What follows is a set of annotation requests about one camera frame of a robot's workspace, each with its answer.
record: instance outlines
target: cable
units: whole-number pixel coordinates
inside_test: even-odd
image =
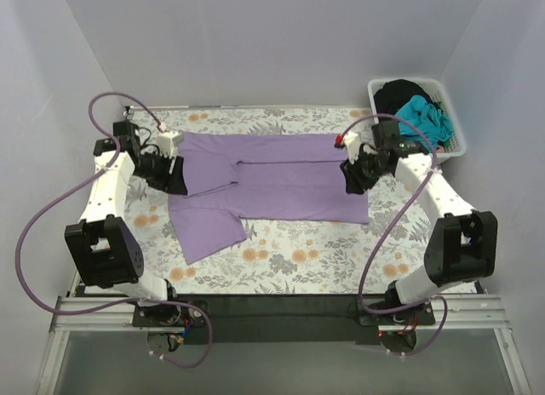
[[[397,223],[399,222],[401,217],[404,215],[404,213],[407,211],[407,209],[416,201],[416,199],[422,193],[423,189],[426,187],[427,183],[432,179],[433,170],[436,169],[439,166],[439,160],[437,159],[437,152],[433,148],[432,143],[427,139],[426,135],[424,135],[421,132],[421,130],[419,130],[413,124],[409,123],[404,118],[394,116],[393,114],[378,113],[378,114],[374,114],[374,115],[359,118],[356,121],[354,121],[353,123],[351,123],[350,125],[348,125],[348,127],[342,132],[341,137],[344,137],[348,133],[348,131],[350,131],[350,129],[352,129],[355,125],[357,125],[357,124],[359,124],[359,123],[361,123],[361,122],[363,122],[365,120],[369,120],[369,119],[372,119],[372,118],[375,118],[375,117],[390,118],[392,120],[396,120],[396,121],[406,125],[410,129],[415,131],[423,139],[423,141],[426,143],[426,145],[429,147],[429,149],[432,150],[432,165],[430,167],[430,171],[427,173],[426,178],[424,178],[424,180],[422,181],[420,186],[418,186],[418,188],[416,188],[416,191],[412,195],[412,197],[409,198],[409,200],[405,203],[403,208],[401,208],[399,210],[399,212],[394,216],[394,218],[392,219],[392,222],[390,222],[390,224],[387,226],[386,231],[384,231],[382,236],[379,238],[379,240],[376,243],[375,247],[371,251],[371,254],[369,256],[369,259],[367,260],[367,263],[365,263],[364,270],[363,270],[363,272],[361,274],[361,279],[359,280],[358,298],[361,301],[362,307],[367,312],[369,312],[371,314],[393,314],[395,312],[401,312],[403,310],[408,310],[410,308],[420,306],[420,305],[424,304],[426,301],[417,301],[417,302],[414,302],[414,303],[405,304],[405,305],[402,305],[402,306],[397,306],[397,307],[389,308],[389,309],[385,309],[385,310],[379,310],[379,309],[372,308],[370,306],[367,306],[365,304],[365,301],[364,301],[363,291],[364,291],[365,279],[367,278],[367,274],[369,273],[370,267],[371,267],[373,261],[376,258],[376,254],[378,253],[378,250],[384,244],[384,241],[386,240],[387,236],[392,231],[393,227],[397,225]],[[433,299],[437,299],[437,298],[441,299],[445,304],[445,313],[443,315],[443,319],[441,320],[441,323],[439,324],[437,330],[435,331],[435,334],[432,335],[432,338],[430,338],[429,341],[426,342],[426,344],[424,344],[422,347],[419,347],[417,350],[410,352],[407,355],[416,355],[417,353],[423,351],[423,349],[428,348],[435,341],[435,339],[439,336],[441,330],[443,329],[443,326],[445,325],[445,322],[446,322],[446,316],[447,316],[447,313],[448,313],[448,306],[447,306],[447,302],[446,302],[446,300],[445,300],[445,298],[443,296],[438,295],[438,296],[433,297]]]
[[[171,325],[175,325],[176,323],[178,323],[178,321],[180,321],[180,318],[181,318],[181,307],[178,308],[178,317],[172,323],[162,323],[159,321],[159,324],[164,325],[165,327],[169,327]]]
[[[189,323],[189,324],[187,325],[187,327],[184,329],[184,332],[181,333],[181,338],[184,338],[184,339],[185,339],[185,338],[187,337],[187,335],[189,334],[189,330],[191,329],[191,326],[192,326],[192,325],[193,325],[193,323]]]
[[[81,190],[82,188],[86,187],[87,185],[89,185],[93,181],[100,178],[100,176],[103,175],[106,172],[106,170],[109,169],[116,162],[116,160],[118,159],[118,156],[119,156],[119,153],[120,153],[120,150],[121,150],[121,146],[119,144],[118,139],[114,135],[112,135],[109,132],[105,131],[96,122],[95,116],[93,114],[93,108],[95,106],[96,101],[98,101],[99,99],[101,99],[103,97],[107,97],[107,96],[110,96],[110,95],[125,97],[125,98],[127,98],[129,100],[132,100],[133,102],[135,102],[139,106],[141,106],[144,110],[146,110],[150,114],[150,116],[152,116],[152,118],[158,124],[158,129],[160,129],[159,126],[161,125],[161,122],[159,121],[157,116],[155,116],[155,114],[153,114],[153,112],[149,108],[147,108],[144,104],[142,104],[142,102],[140,100],[136,99],[132,95],[125,94],[125,93],[119,93],[117,91],[109,91],[109,92],[105,92],[105,93],[100,93],[100,94],[96,95],[93,99],[91,99],[91,101],[89,102],[89,109],[88,109],[89,120],[91,121],[91,123],[95,126],[95,128],[101,134],[108,137],[115,144],[116,151],[114,152],[112,159],[106,164],[106,166],[103,169],[99,170],[94,175],[91,175],[87,180],[84,180],[80,184],[74,186],[72,189],[70,189],[69,191],[63,193],[62,195],[60,195],[59,197],[57,197],[56,199],[54,199],[53,201],[51,201],[50,203],[45,205],[43,208],[41,208],[28,221],[28,223],[25,225],[25,227],[21,231],[19,239],[17,240],[17,245],[15,246],[15,272],[17,273],[17,279],[19,280],[19,283],[20,283],[21,287],[25,291],[26,295],[28,295],[28,297],[34,302],[34,304],[36,304],[38,307],[42,308],[46,312],[50,312],[50,313],[52,313],[54,315],[58,315],[58,316],[77,316],[77,315],[82,315],[82,314],[89,314],[91,312],[98,312],[99,310],[104,310],[105,308],[116,306],[118,304],[136,303],[137,301],[139,301],[139,299],[129,297],[127,299],[111,301],[111,302],[103,304],[101,306],[90,307],[90,308],[86,308],[86,309],[83,309],[83,310],[75,310],[75,311],[59,310],[59,309],[53,308],[51,306],[48,306],[46,303],[41,301],[34,294],[34,292],[29,287],[28,283],[26,282],[25,276],[23,275],[23,271],[22,271],[22,268],[21,268],[21,251],[22,251],[22,248],[23,248],[23,243],[25,242],[26,235],[31,230],[32,226],[34,226],[34,224],[37,222],[37,220],[40,219],[46,212],[48,212],[55,205],[57,205],[58,203],[64,201],[65,199],[67,199],[68,197],[70,197],[71,195],[76,193],[77,191]],[[181,302],[178,302],[178,301],[160,301],[160,300],[153,300],[153,299],[146,299],[146,300],[143,300],[143,301],[156,303],[156,304],[165,304],[167,306],[181,306],[181,307],[193,309],[194,311],[198,311],[198,312],[201,312],[203,314],[204,321],[206,322],[206,325],[208,327],[209,339],[208,339],[208,344],[207,344],[206,348],[204,349],[201,358],[199,358],[197,361],[195,361],[193,363],[187,364],[187,363],[183,363],[182,361],[176,360],[174,358],[164,356],[163,354],[160,354],[158,352],[153,352],[155,355],[159,355],[160,357],[163,357],[164,359],[167,359],[171,363],[176,364],[176,365],[178,365],[178,366],[180,366],[182,368],[195,368],[195,367],[199,366],[206,359],[206,357],[207,357],[207,355],[208,355],[208,353],[210,351],[211,345],[212,345],[212,340],[214,338],[213,331],[212,331],[212,324],[211,324],[208,316],[206,315],[206,313],[203,310],[201,310],[200,308],[198,308],[198,307],[196,307],[194,305],[187,304],[187,303],[181,303]]]
[[[146,148],[149,148],[150,146],[153,147],[153,148],[155,148],[155,153],[157,153],[157,154],[160,154],[160,153],[161,153],[161,148],[159,148],[159,146],[158,146],[157,144],[145,144],[145,145],[141,148],[141,150],[143,151],[143,150],[145,150]]]
[[[441,318],[441,322],[439,323],[439,326],[433,332],[433,335],[429,338],[429,340],[427,340],[424,344],[422,344],[418,348],[412,350],[411,352],[395,352],[395,351],[391,351],[391,350],[387,349],[386,354],[392,353],[392,354],[398,355],[400,357],[410,357],[410,356],[419,354],[422,351],[425,351],[426,349],[428,349],[435,342],[435,340],[437,340],[437,337],[439,337],[439,334],[441,334],[441,331],[443,330],[443,327],[445,326],[446,317],[447,317],[449,308],[448,308],[446,299],[442,295],[435,295],[434,297],[432,297],[432,300],[441,300],[441,301],[443,301],[443,306],[444,306],[445,310],[443,311],[443,318]],[[384,353],[384,350],[379,350],[377,348],[371,348],[371,347],[367,347],[367,346],[351,346],[351,348],[355,348],[356,350],[359,350],[359,351],[377,352],[377,353],[380,353],[380,354]]]
[[[152,138],[152,131],[148,127],[138,127],[138,131],[147,131],[149,134],[145,140],[142,141],[141,146],[147,146],[147,142]]]
[[[409,325],[410,325],[410,318],[407,318],[407,323],[405,324],[405,326],[403,327],[403,329],[401,329],[401,330],[398,331],[397,333],[398,333],[398,334],[404,334],[404,332],[409,328]]]
[[[418,325],[418,316],[415,314],[415,325],[412,326],[412,329],[410,329],[409,331],[406,332],[406,334],[410,334],[412,333],[415,329],[416,329],[416,326]]]

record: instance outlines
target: teal cloth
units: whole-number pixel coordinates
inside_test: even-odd
[[[443,110],[429,104],[421,95],[413,95],[395,115],[404,118],[421,130],[435,149],[440,141],[446,142],[454,134],[449,116],[444,114]],[[420,141],[429,150],[422,138],[405,124],[399,123],[399,131],[408,140]]]

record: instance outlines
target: black cloth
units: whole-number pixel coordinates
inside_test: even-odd
[[[430,104],[433,104],[436,108],[440,108],[437,104],[432,102],[431,97],[420,87],[418,84],[404,80],[393,80],[384,84],[382,89],[375,93],[375,107],[376,112],[387,112],[388,114],[395,114],[410,101],[413,95],[421,95]]]

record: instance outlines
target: white wall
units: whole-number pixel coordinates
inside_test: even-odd
[[[360,104],[439,77],[480,0],[67,0],[113,88],[153,106]]]
[[[443,79],[468,139],[445,171],[499,220],[496,273],[526,374],[543,393],[545,0],[483,0]]]
[[[37,384],[51,316],[15,278],[15,242],[39,208],[93,171],[99,135],[87,103],[111,87],[64,0],[0,0],[0,36],[0,393],[26,395]],[[106,125],[121,111],[115,99],[97,109]],[[47,214],[24,248],[31,286],[50,305],[73,275],[64,226],[87,197]]]

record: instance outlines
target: glass panel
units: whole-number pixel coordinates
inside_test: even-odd
[[[431,334],[421,331],[419,340]],[[166,337],[151,345],[166,349]],[[190,361],[200,351],[183,346],[174,355]],[[55,394],[74,393],[501,395],[513,389],[491,329],[446,330],[425,352],[405,360],[338,342],[216,344],[192,370],[150,356],[146,333],[72,332]]]

